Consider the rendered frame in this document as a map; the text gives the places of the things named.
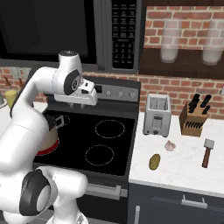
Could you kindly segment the grey wall outlet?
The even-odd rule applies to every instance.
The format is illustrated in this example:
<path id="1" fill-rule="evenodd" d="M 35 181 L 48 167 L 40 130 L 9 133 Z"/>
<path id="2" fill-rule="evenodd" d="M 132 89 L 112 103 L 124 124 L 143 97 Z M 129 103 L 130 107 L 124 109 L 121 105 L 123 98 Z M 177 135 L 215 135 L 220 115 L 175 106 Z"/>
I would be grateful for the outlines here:
<path id="1" fill-rule="evenodd" d="M 10 73 L 14 79 L 27 79 L 29 72 L 31 69 L 29 67 L 14 67 L 10 68 Z"/>

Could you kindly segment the yellow cylinder container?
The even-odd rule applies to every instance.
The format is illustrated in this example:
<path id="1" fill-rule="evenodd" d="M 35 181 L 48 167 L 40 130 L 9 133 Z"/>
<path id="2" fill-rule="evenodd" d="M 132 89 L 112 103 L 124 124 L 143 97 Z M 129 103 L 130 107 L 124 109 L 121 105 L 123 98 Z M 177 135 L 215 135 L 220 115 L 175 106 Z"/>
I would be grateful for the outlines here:
<path id="1" fill-rule="evenodd" d="M 8 103 L 9 108 L 11 108 L 13 102 L 15 101 L 17 95 L 18 95 L 18 91 L 15 89 L 11 89 L 5 92 L 5 98 L 6 101 Z"/>

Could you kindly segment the black stove with hob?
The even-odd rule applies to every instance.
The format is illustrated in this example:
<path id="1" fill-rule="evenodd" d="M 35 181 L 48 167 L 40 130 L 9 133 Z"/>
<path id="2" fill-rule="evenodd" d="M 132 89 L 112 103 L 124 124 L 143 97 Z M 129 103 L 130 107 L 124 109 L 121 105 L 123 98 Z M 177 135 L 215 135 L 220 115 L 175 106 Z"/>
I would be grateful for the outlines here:
<path id="1" fill-rule="evenodd" d="M 43 165 L 75 170 L 87 176 L 89 184 L 121 186 L 128 190 L 130 163 L 135 142 L 141 84 L 133 80 L 88 77 L 94 83 L 98 102 L 94 106 L 74 104 L 70 108 L 49 94 L 44 113 L 65 115 L 70 122 L 59 128 L 54 151 L 34 159 Z M 92 224 L 127 224 L 128 197 L 119 200 L 84 195 L 79 209 Z"/>

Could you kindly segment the wooden knife block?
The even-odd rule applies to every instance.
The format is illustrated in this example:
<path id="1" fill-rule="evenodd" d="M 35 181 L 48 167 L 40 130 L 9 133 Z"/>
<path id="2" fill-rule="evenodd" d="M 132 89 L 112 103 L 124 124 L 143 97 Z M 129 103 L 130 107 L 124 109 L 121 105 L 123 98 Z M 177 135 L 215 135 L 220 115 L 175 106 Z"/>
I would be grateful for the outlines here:
<path id="1" fill-rule="evenodd" d="M 187 102 L 179 116 L 180 131 L 183 136 L 200 137 L 203 125 L 207 120 L 208 105 L 212 96 L 207 94 L 203 101 L 200 95 L 195 94 L 190 102 Z"/>

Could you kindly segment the black microwave oven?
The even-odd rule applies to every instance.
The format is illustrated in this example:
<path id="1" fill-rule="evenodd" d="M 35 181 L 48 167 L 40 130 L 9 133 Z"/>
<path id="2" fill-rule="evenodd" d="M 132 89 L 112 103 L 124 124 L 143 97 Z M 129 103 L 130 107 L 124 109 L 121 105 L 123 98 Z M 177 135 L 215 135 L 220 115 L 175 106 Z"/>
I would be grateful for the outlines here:
<path id="1" fill-rule="evenodd" d="M 0 0 L 0 66 L 57 67 L 70 50 L 85 72 L 135 74 L 145 16 L 143 0 Z"/>

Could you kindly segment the pale pink garlic bulb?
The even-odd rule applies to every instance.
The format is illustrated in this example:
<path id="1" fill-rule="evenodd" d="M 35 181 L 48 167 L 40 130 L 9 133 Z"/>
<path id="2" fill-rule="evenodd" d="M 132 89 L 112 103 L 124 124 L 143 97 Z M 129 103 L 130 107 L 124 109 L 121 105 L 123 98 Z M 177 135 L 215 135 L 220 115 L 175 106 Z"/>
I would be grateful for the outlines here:
<path id="1" fill-rule="evenodd" d="M 167 151 L 173 151 L 176 148 L 176 144 L 168 140 L 164 147 Z"/>

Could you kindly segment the clear glass jar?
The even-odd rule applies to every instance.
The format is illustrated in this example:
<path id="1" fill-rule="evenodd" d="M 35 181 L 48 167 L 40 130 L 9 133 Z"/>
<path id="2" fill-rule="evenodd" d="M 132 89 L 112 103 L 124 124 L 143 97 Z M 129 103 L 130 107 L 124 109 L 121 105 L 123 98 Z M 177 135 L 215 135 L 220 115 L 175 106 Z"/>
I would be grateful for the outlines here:
<path id="1" fill-rule="evenodd" d="M 205 65 L 216 66 L 221 60 L 224 50 L 222 32 L 224 32 L 224 23 L 220 19 L 211 19 L 202 51 L 202 62 Z"/>
<path id="2" fill-rule="evenodd" d="M 164 21 L 160 58 L 164 63 L 173 63 L 179 53 L 179 39 L 182 31 L 180 18 L 168 18 Z"/>

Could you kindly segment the brown potato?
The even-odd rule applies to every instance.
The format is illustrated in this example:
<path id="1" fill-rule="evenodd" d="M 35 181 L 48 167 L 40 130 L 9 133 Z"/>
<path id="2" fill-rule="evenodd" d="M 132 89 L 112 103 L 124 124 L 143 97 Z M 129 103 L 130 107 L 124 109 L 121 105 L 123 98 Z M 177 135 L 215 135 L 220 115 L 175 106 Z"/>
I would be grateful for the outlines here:
<path id="1" fill-rule="evenodd" d="M 150 158 L 150 162 L 149 162 L 149 168 L 153 171 L 155 171 L 160 163 L 160 155 L 159 154 L 154 154 L 151 158 Z"/>

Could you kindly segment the tan pot with dark rim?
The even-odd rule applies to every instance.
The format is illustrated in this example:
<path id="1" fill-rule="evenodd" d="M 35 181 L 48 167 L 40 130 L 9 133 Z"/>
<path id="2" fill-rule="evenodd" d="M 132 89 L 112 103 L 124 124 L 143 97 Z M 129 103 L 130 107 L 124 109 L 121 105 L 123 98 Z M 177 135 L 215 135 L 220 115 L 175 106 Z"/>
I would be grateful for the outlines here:
<path id="1" fill-rule="evenodd" d="M 70 118 L 67 115 L 45 115 L 45 119 L 48 122 L 49 131 L 38 151 L 39 156 L 48 154 L 57 147 L 57 144 L 59 143 L 58 129 L 70 122 Z"/>

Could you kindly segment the dark wooden wall shelf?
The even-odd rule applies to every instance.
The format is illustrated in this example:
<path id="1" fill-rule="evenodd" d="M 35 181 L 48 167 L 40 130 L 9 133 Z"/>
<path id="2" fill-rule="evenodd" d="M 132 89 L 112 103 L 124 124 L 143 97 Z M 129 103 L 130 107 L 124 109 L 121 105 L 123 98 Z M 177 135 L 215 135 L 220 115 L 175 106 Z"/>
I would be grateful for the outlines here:
<path id="1" fill-rule="evenodd" d="M 211 19 L 224 23 L 224 0 L 143 0 L 146 7 L 145 41 L 140 74 L 224 79 L 224 50 L 216 66 L 202 62 L 202 50 Z M 160 47 L 168 18 L 182 20 L 178 57 L 173 63 L 160 59 Z"/>

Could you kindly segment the silver toaster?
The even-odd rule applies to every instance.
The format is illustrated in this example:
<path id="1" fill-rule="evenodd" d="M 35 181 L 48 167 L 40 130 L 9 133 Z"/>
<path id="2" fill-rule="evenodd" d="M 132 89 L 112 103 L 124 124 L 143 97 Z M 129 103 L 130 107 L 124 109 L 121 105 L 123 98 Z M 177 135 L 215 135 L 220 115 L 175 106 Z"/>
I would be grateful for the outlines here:
<path id="1" fill-rule="evenodd" d="M 148 94 L 145 106 L 143 133 L 168 137 L 171 125 L 171 104 L 168 94 Z"/>

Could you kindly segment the dark grey cupboard door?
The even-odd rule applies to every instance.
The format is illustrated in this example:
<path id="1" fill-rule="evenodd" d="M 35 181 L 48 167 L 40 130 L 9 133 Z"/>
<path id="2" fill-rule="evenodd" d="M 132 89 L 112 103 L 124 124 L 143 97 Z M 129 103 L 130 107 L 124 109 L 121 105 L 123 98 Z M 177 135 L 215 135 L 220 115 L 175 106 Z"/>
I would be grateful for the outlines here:
<path id="1" fill-rule="evenodd" d="M 136 206 L 140 206 L 138 224 L 146 224 L 151 188 L 147 185 L 129 184 L 128 224 L 134 224 Z"/>

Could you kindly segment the dark grey drawer front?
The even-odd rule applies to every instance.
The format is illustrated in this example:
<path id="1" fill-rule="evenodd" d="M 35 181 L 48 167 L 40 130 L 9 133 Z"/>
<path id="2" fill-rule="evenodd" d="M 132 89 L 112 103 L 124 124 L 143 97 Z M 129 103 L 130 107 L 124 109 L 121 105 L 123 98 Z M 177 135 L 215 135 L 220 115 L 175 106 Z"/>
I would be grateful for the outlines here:
<path id="1" fill-rule="evenodd" d="M 183 195 L 187 200 L 208 204 L 207 209 L 181 204 Z M 156 188 L 150 200 L 151 224 L 224 224 L 224 199 L 192 192 Z"/>

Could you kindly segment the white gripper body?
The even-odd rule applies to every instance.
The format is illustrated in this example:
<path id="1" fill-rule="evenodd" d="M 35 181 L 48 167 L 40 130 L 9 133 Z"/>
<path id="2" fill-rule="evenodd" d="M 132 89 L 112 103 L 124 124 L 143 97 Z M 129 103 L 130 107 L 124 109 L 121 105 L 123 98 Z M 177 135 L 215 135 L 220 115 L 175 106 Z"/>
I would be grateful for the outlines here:
<path id="1" fill-rule="evenodd" d="M 97 93 L 95 89 L 93 89 L 90 95 L 81 94 L 77 95 L 73 93 L 71 95 L 61 95 L 54 94 L 54 100 L 57 102 L 68 102 L 68 103 L 76 103 L 76 104 L 85 104 L 94 106 L 97 103 Z"/>

